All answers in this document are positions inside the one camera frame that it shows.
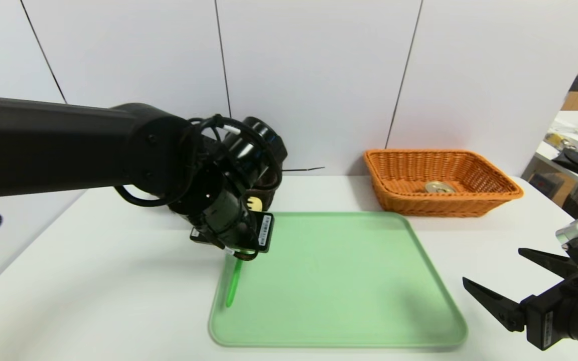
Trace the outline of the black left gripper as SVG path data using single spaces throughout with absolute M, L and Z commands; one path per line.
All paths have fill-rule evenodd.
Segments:
M 190 192 L 190 239 L 223 250 L 268 252 L 274 216 L 251 210 L 245 195 L 230 188 Z

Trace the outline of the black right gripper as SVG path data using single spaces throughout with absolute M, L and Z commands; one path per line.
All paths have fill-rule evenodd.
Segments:
M 510 332 L 523 332 L 541 351 L 562 339 L 578 341 L 578 265 L 571 258 L 528 248 L 518 254 L 565 279 L 522 305 L 463 277 L 464 289 Z

